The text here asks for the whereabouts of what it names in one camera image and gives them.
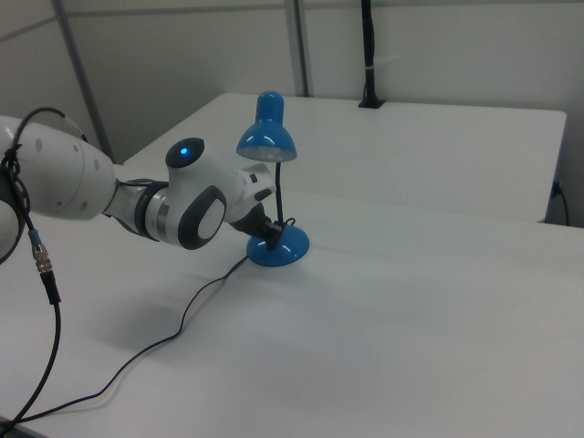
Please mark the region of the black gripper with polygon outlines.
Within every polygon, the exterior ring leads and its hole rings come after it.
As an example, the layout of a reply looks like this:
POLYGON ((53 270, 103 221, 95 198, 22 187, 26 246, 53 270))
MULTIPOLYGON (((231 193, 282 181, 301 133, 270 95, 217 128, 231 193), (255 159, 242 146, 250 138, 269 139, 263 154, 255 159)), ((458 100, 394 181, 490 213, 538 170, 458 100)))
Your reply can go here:
POLYGON ((256 204, 244 217, 231 222, 230 225, 238 232, 264 240, 268 249, 277 247, 286 227, 285 223, 271 222, 261 203, 256 204))

